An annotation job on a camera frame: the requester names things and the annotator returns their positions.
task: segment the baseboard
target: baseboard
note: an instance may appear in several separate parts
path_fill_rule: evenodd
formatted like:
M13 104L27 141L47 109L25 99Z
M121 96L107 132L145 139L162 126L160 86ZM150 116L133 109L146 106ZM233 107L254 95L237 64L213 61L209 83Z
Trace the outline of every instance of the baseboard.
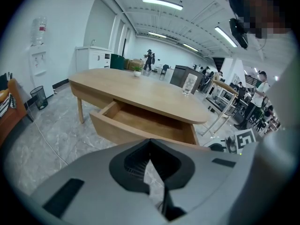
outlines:
M58 82L58 83L54 84L52 87L53 87L53 89L57 89L57 88L59 88L60 86L65 85L65 84L68 83L68 82L69 82L69 80L68 80L68 79L65 79L65 80L62 80L61 82Z
M62 85L65 85L65 84L67 84L69 82L69 80L68 79L65 79L65 80L63 80L63 81L61 81L61 82L58 82L58 83L56 83L56 84L54 84L52 87L53 87L53 89L56 89L56 88L59 88L60 86L62 86ZM34 98L32 97L31 99L29 99L29 100L27 100L27 102L26 103L24 103L24 106L25 106L25 109L27 110L28 109L28 106L31 106L32 104L34 104Z

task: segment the potted plant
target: potted plant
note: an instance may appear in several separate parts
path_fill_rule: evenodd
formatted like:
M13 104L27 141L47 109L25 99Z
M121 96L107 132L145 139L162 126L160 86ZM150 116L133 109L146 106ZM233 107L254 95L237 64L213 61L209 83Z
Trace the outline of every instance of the potted plant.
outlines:
M133 68L133 75L136 76L136 77L139 77L142 73L141 73L141 70L142 68L141 67L132 67Z

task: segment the ceiling light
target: ceiling light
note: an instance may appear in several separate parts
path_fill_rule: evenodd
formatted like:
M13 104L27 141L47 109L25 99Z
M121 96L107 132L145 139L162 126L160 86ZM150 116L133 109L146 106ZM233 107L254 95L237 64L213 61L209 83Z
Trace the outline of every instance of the ceiling light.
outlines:
M155 3L155 4L159 4L159 5L163 5L163 6L167 6L167 7L171 7L177 10L182 10L183 6L173 3L173 2L168 2L168 1L164 1L164 0L142 0L143 2L148 2L148 3Z
M220 27L215 27L215 30L221 34L225 39L233 46L233 47L238 47L236 43L222 30Z
M148 33L151 34L151 35L154 35L154 36L161 37L161 38L166 38L166 36L160 35L160 34L157 34L157 33L154 33L154 32L148 32Z
M189 46L189 45L187 45L187 44L184 44L184 46L186 46L186 47L188 47L188 48L190 48L190 49L192 49L192 50L194 50L194 51L198 51L197 49L195 49L195 48L193 48L193 47L191 47L191 46Z

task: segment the empty wooden drawer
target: empty wooden drawer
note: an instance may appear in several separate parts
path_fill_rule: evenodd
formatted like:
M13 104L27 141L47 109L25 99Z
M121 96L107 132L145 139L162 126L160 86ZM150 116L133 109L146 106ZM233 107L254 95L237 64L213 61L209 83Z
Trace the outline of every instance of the empty wooden drawer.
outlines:
M92 111L90 117L98 135L116 144L156 138L183 145L199 145L192 124L123 102L113 101L100 112Z

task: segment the armchair leg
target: armchair leg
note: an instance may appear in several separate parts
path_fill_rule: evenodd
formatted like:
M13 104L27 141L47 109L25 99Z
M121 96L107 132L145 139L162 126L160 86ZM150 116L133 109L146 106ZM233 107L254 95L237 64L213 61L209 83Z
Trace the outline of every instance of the armchair leg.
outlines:
M31 122L33 122L33 118L30 117L29 114L26 114L26 116L27 116L27 118L28 118Z

